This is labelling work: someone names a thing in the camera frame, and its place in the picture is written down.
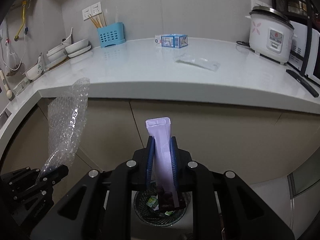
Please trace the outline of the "green white medicine box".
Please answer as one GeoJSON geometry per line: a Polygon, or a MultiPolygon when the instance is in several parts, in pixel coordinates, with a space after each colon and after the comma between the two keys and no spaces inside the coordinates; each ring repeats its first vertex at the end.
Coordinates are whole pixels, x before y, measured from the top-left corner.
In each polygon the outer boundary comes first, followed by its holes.
{"type": "Polygon", "coordinates": [[[152,209],[156,208],[158,205],[158,197],[157,196],[151,196],[148,201],[146,202],[146,205],[152,209]]]}

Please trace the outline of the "bubble wrap sheet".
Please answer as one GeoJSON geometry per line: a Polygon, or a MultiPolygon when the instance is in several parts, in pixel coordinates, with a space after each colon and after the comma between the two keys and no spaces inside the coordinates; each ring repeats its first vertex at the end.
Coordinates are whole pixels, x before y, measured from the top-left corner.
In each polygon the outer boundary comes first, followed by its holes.
{"type": "Polygon", "coordinates": [[[38,180],[65,165],[70,168],[87,122],[90,79],[83,77],[48,105],[48,159],[38,180]]]}

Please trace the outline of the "white bowl on plate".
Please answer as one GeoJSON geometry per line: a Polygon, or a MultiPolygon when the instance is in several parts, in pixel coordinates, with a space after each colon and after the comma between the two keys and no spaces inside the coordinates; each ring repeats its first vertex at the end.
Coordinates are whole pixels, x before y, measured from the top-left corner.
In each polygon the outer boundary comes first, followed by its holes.
{"type": "Polygon", "coordinates": [[[91,48],[92,46],[89,44],[89,40],[86,38],[67,46],[65,50],[69,58],[74,58],[88,52],[91,48]]]}

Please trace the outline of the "clear plastic zip bag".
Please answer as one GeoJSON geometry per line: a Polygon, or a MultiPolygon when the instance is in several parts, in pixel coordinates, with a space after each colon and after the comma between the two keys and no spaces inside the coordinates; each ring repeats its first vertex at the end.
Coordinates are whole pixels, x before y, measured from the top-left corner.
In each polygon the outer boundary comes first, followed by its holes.
{"type": "Polygon", "coordinates": [[[208,60],[202,57],[195,57],[189,54],[183,54],[174,58],[174,61],[181,64],[206,69],[216,72],[220,68],[220,64],[216,61],[208,60]]]}

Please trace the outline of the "blue white milk carton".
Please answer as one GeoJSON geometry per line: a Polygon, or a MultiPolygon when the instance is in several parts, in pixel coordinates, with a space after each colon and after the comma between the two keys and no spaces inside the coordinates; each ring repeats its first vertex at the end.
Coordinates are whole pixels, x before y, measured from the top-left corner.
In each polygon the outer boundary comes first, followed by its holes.
{"type": "Polygon", "coordinates": [[[155,43],[161,47],[180,49],[188,46],[188,36],[184,34],[155,35],[155,43]]]}

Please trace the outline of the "white green label pill bottle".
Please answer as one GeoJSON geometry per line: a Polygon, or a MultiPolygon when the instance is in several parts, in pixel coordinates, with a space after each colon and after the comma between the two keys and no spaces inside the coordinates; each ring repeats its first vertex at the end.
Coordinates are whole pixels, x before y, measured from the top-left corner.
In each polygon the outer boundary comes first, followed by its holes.
{"type": "Polygon", "coordinates": [[[166,216],[172,216],[175,213],[175,211],[166,211],[164,214],[166,216]]]}

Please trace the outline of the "teal mesh trash bin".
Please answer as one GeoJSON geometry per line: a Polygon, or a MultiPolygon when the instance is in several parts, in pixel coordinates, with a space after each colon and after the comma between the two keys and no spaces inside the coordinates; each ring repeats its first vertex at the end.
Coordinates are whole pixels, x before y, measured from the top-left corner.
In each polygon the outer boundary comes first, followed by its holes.
{"type": "Polygon", "coordinates": [[[191,201],[191,195],[189,193],[183,193],[182,203],[184,204],[184,206],[182,207],[182,209],[169,210],[175,211],[175,213],[172,216],[166,216],[164,214],[166,211],[160,209],[159,202],[157,207],[154,209],[146,205],[146,202],[151,196],[157,195],[150,190],[136,192],[133,199],[133,208],[137,217],[142,222],[157,227],[168,227],[179,222],[185,215],[191,201]]]}

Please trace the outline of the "right wall socket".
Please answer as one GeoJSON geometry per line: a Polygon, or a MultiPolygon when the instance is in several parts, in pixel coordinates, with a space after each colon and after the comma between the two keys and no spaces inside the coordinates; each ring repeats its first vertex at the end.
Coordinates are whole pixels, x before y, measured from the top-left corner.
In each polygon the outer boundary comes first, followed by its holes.
{"type": "Polygon", "coordinates": [[[254,7],[268,7],[268,8],[270,8],[271,6],[267,3],[260,1],[260,0],[251,0],[251,9],[253,9],[254,7]]]}

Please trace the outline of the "black remote control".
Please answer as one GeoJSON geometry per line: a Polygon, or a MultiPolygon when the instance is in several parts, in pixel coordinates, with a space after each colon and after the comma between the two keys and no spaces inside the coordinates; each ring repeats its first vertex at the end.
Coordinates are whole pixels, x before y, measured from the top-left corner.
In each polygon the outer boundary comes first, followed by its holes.
{"type": "Polygon", "coordinates": [[[287,69],[286,72],[297,82],[299,82],[314,98],[319,97],[319,93],[316,92],[316,90],[309,83],[307,83],[299,74],[290,69],[287,69]]]}

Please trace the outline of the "wooden chopsticks bundle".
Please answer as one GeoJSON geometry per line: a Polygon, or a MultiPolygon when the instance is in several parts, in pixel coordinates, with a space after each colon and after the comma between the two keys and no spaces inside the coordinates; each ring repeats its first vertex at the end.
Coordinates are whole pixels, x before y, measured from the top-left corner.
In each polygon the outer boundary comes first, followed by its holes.
{"type": "Polygon", "coordinates": [[[104,28],[107,26],[105,18],[102,13],[94,15],[94,16],[89,14],[88,17],[97,29],[104,28]]]}

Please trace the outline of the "white rice cooker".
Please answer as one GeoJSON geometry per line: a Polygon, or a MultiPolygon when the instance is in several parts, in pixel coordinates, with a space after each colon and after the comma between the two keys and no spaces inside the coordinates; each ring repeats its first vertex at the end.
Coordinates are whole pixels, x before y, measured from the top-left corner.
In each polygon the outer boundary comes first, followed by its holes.
{"type": "Polygon", "coordinates": [[[280,64],[288,62],[292,40],[297,35],[290,20],[270,7],[255,6],[249,13],[251,20],[249,47],[257,54],[280,64]]]}

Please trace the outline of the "white microwave oven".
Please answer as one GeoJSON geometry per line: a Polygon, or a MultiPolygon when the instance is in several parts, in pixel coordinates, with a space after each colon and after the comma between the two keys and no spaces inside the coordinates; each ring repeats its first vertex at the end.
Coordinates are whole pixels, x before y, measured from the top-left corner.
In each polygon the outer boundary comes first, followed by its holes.
{"type": "MultiPolygon", "coordinates": [[[[294,21],[291,24],[294,26],[296,36],[292,40],[289,64],[300,72],[305,57],[308,27],[294,21]]],[[[319,31],[314,28],[312,28],[311,47],[304,76],[319,86],[319,31]]]]}

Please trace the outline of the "purple sachet box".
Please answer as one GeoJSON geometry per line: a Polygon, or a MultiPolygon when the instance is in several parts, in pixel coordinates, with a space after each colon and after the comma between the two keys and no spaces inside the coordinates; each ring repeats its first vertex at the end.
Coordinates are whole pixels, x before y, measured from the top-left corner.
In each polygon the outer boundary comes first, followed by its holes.
{"type": "Polygon", "coordinates": [[[163,191],[168,200],[173,204],[173,209],[179,207],[178,194],[174,187],[170,157],[171,120],[169,117],[149,119],[145,122],[150,136],[155,139],[155,156],[153,169],[157,187],[163,191]]]}

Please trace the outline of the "wall socket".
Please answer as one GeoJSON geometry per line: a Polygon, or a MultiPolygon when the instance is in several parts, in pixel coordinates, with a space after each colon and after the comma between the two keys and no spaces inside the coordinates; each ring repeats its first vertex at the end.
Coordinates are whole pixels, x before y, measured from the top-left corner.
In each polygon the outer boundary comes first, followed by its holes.
{"type": "Polygon", "coordinates": [[[96,16],[102,13],[101,2],[95,3],[82,10],[83,20],[89,19],[89,16],[96,16]]]}
{"type": "Polygon", "coordinates": [[[268,7],[268,8],[270,8],[271,6],[267,3],[260,1],[260,0],[251,0],[251,9],[253,9],[254,7],[268,7]]]}

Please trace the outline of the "left wall socket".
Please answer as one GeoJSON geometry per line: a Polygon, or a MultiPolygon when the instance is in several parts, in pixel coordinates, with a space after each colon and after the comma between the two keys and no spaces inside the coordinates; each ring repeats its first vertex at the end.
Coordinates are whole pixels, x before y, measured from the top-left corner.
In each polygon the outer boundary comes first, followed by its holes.
{"type": "Polygon", "coordinates": [[[96,16],[102,13],[101,2],[95,3],[82,10],[83,20],[89,19],[89,16],[96,16]]]}

